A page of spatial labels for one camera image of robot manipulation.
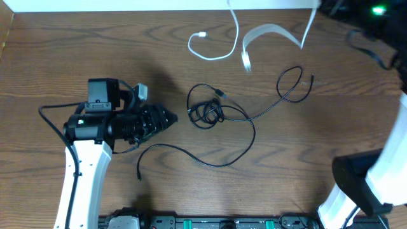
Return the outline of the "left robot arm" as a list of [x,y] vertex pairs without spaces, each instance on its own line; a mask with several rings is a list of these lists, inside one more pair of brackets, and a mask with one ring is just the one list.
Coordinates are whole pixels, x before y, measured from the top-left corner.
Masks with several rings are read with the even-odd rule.
[[55,228],[96,228],[114,143],[133,149],[178,121],[161,104],[147,104],[147,86],[120,89],[117,79],[88,80],[88,99],[64,123],[66,171]]

